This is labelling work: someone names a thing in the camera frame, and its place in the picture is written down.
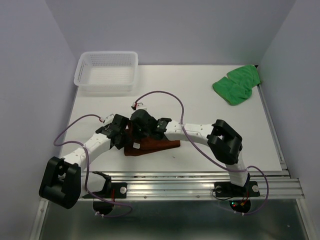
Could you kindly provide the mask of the brown towel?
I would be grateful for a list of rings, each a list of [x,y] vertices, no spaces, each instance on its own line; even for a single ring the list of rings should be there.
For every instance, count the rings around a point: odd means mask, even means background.
[[[156,140],[149,136],[142,139],[136,139],[133,136],[133,127],[131,124],[128,125],[125,131],[128,133],[131,139],[131,142],[124,147],[124,155],[127,157],[142,156],[164,150],[179,148],[181,146],[181,142],[179,140]]]

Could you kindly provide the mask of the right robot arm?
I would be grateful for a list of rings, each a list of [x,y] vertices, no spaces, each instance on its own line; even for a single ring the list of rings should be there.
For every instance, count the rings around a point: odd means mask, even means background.
[[[250,176],[242,159],[243,139],[224,120],[218,119],[214,124],[184,124],[170,118],[155,119],[146,110],[138,109],[131,115],[130,122],[136,139],[150,137],[209,147],[229,173],[231,192],[242,195],[248,190]]]

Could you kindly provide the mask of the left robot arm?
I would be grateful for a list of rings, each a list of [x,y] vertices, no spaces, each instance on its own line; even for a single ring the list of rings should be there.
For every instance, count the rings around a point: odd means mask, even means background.
[[[68,141],[79,147],[59,158],[53,156],[46,165],[39,188],[39,196],[65,209],[72,208],[77,201],[90,195],[99,200],[93,203],[94,213],[102,218],[111,218],[115,206],[117,189],[112,178],[101,171],[90,171],[91,163],[113,147],[122,149],[130,142],[126,132],[129,119],[115,114],[100,118],[102,127],[85,142]]]

